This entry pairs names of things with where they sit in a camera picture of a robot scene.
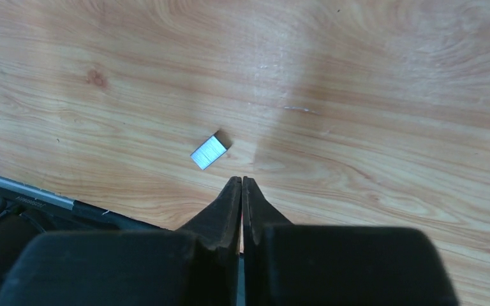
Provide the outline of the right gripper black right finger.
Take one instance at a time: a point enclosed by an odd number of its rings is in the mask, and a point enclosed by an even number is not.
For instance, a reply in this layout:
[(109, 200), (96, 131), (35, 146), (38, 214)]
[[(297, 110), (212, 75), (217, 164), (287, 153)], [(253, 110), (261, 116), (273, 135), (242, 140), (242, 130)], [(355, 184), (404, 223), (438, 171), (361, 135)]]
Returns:
[(254, 179), (242, 182), (247, 305), (457, 305), (420, 230), (294, 224)]

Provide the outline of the grey staple strip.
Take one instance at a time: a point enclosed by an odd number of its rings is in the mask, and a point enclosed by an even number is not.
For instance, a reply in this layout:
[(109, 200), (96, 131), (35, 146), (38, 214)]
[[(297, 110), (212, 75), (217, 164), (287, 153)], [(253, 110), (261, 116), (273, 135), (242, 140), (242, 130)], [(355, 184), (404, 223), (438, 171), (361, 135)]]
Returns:
[(222, 136), (213, 134), (191, 153), (190, 158), (201, 170), (205, 170), (224, 155), (230, 146)]

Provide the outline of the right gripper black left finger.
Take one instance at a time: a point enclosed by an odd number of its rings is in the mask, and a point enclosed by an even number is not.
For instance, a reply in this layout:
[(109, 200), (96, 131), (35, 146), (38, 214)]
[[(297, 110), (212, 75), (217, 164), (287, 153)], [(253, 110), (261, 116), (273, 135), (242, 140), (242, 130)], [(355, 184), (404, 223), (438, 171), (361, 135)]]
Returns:
[(35, 237), (0, 305), (235, 305), (242, 180), (174, 231), (54, 231)]

